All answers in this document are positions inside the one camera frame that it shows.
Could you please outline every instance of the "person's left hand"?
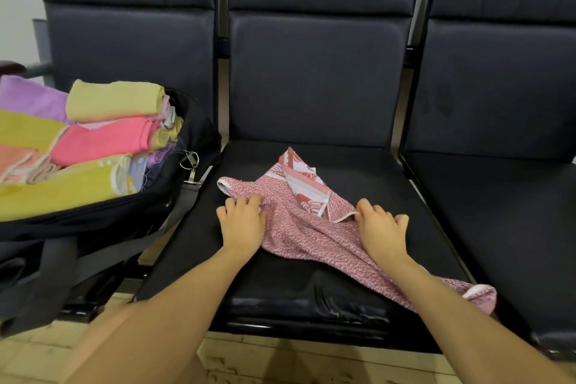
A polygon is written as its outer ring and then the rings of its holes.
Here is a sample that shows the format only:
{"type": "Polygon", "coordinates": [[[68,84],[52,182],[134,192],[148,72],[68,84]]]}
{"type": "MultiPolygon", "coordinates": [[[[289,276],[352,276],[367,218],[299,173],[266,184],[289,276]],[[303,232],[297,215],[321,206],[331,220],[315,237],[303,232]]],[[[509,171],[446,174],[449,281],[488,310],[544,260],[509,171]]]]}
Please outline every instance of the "person's left hand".
{"type": "Polygon", "coordinates": [[[238,196],[234,201],[226,199],[226,206],[216,210],[224,249],[231,249],[245,263],[256,253],[264,239],[266,227],[266,211],[260,212],[262,196],[253,194],[247,202],[244,196],[238,196]]]}

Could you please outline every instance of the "black chair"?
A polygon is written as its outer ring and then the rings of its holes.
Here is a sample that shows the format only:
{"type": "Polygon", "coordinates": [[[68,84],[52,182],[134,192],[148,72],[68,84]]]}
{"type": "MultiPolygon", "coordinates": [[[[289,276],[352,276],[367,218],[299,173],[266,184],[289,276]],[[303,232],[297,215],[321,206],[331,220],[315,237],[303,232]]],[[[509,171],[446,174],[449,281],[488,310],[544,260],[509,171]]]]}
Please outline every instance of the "black chair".
{"type": "MultiPolygon", "coordinates": [[[[216,120],[216,0],[44,2],[56,88],[68,91],[76,79],[153,82],[191,94],[216,120]]],[[[24,73],[45,74],[38,69],[24,73]]],[[[141,225],[143,230],[135,227],[133,233],[143,236],[149,228],[141,225]]],[[[102,238],[97,235],[95,243],[102,238]]],[[[124,273],[125,265],[116,265],[76,286],[61,316],[89,320],[124,273]]]]}
{"type": "MultiPolygon", "coordinates": [[[[439,276],[467,276],[389,151],[415,0],[229,0],[230,139],[195,209],[137,299],[222,245],[219,177],[255,180],[288,146],[352,203],[409,213],[408,251],[439,276]]],[[[438,347],[420,317],[326,265],[260,250],[230,287],[212,330],[375,345],[438,347]]]]}
{"type": "Polygon", "coordinates": [[[431,0],[401,155],[496,314],[576,350],[576,0],[431,0]]]}

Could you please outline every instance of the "bag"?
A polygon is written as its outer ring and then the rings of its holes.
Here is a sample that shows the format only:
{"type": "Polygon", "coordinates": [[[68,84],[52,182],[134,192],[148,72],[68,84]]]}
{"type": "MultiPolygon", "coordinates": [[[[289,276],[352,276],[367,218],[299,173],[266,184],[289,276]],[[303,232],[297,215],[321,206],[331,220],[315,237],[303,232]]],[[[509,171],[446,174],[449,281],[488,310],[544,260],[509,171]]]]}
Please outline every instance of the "bag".
{"type": "Polygon", "coordinates": [[[1,336],[51,323],[74,286],[139,254],[192,208],[203,182],[198,178],[220,161],[221,137],[193,97],[173,89],[166,93],[184,124],[149,187],[96,204],[0,222],[1,336]],[[189,180],[191,169],[198,182],[189,180]]]}

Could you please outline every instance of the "bag strap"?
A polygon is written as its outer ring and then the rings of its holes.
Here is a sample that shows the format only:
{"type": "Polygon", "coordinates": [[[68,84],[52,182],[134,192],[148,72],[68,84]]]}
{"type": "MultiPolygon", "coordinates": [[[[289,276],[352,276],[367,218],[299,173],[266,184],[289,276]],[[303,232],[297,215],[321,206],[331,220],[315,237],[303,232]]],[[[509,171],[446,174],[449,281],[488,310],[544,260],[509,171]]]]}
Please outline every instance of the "bag strap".
{"type": "Polygon", "coordinates": [[[212,169],[198,182],[186,181],[166,226],[145,237],[113,244],[76,259],[76,237],[44,241],[40,269],[0,293],[0,335],[8,337],[51,323],[68,299],[70,289],[115,264],[144,251],[192,209],[198,191],[212,169]]]}

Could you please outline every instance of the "red and white patterned towel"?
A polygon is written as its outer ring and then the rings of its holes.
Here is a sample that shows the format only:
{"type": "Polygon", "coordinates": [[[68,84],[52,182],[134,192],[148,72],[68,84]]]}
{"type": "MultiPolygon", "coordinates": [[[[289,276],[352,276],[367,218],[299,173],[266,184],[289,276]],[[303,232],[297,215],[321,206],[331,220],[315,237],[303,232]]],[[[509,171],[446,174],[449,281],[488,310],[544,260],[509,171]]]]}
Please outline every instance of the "red and white patterned towel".
{"type": "MultiPolygon", "coordinates": [[[[262,209],[268,211],[262,247],[268,252],[328,264],[415,311],[392,279],[364,252],[358,224],[352,217],[356,213],[354,207],[331,191],[292,148],[255,182],[220,178],[218,187],[232,198],[262,195],[262,209]]],[[[494,287],[438,279],[485,313],[494,310],[494,287]]]]}

